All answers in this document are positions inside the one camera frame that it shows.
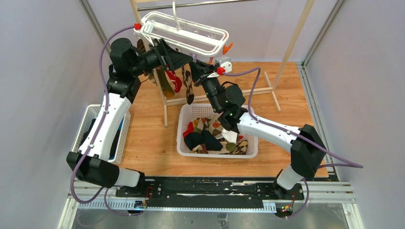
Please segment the red christmas sock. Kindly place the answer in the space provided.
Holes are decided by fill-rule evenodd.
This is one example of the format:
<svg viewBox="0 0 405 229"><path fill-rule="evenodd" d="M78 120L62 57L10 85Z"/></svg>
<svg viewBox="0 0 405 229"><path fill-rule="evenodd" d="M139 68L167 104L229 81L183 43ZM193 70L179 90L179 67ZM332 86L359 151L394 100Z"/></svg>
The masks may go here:
<svg viewBox="0 0 405 229"><path fill-rule="evenodd" d="M182 80L177 76L175 71L166 70L165 72L166 72L167 76L169 77L170 81L173 83L174 92L175 93L180 92L181 87L182 87Z"/></svg>

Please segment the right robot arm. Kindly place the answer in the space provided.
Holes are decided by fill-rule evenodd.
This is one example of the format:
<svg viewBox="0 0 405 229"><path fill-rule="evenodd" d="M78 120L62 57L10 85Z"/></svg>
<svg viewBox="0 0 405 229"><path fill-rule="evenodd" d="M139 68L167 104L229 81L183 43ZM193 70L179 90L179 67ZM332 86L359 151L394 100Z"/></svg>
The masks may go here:
<svg viewBox="0 0 405 229"><path fill-rule="evenodd" d="M290 153L290 164L279 172L273 183L277 198L286 198L298 182L314 178L325 153L313 126L293 127L256 116L251 108L242 107L245 98L237 84L225 87L219 82L218 76L226 73L218 64L196 60L189 66L194 85L202 86L213 111L219 113L218 120L224 129L261 138Z"/></svg>

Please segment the brown argyle sock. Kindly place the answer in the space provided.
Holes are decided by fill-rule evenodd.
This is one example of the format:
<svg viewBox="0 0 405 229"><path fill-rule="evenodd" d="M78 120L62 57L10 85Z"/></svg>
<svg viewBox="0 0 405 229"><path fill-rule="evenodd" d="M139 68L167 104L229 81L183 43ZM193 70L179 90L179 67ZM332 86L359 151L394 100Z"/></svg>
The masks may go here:
<svg viewBox="0 0 405 229"><path fill-rule="evenodd" d="M183 76L183 85L186 88L186 102L188 105L190 105L194 101L194 93L192 88L192 75L189 70L185 69L185 66L182 66L181 73Z"/></svg>

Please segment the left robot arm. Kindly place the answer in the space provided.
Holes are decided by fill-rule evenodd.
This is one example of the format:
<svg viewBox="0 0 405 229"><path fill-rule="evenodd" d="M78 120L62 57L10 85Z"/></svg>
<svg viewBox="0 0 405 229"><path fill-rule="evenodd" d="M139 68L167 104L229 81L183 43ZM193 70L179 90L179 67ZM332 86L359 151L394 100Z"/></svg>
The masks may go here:
<svg viewBox="0 0 405 229"><path fill-rule="evenodd" d="M114 138L139 91L139 76L157 67L174 71L193 58L171 48L163 39L157 40L149 51L142 52L129 39L119 38L111 44L110 59L112 64L101 110L79 150L69 152L66 159L73 170L71 192L75 195L77 178L103 188L128 187L132 195L141 197L147 190L144 173L120 168L108 161Z"/></svg>

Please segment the brown striped sock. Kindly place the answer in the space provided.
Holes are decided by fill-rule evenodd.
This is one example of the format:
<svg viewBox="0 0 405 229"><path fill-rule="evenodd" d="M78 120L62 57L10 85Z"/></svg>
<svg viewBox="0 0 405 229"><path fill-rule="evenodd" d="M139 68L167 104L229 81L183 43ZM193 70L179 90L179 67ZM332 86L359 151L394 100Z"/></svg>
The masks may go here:
<svg viewBox="0 0 405 229"><path fill-rule="evenodd" d="M138 41L137 41L137 49L138 49L141 53L145 53L145 52L146 52L145 44L144 44L144 42L143 42L142 39L138 39Z"/></svg>

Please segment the olive green striped sock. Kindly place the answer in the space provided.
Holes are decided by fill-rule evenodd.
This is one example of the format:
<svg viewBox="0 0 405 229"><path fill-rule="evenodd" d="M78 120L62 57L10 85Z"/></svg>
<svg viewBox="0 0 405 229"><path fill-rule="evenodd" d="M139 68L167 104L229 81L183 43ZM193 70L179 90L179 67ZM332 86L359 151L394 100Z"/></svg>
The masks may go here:
<svg viewBox="0 0 405 229"><path fill-rule="evenodd" d="M162 68L156 68L154 70L154 72L158 76L163 95L166 98L172 98L175 95L175 91L172 88L172 86L169 84L165 71Z"/></svg>

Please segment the white plastic clip hanger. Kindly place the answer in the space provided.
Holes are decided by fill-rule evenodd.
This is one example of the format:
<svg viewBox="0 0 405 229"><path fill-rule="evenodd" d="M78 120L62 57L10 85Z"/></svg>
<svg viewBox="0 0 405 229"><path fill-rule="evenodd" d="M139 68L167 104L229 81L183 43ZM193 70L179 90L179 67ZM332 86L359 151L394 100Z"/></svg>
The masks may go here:
<svg viewBox="0 0 405 229"><path fill-rule="evenodd" d="M153 33L155 39L164 39L169 46L180 51L195 53L203 57L214 57L222 52L223 46L226 45L229 39L228 31L179 18L177 13L178 22L176 23L173 16L173 12L166 14L160 11L152 11L147 13L141 20L143 23L146 20L154 21ZM141 23L134 25L134 33L139 37L141 37L141 27Z"/></svg>

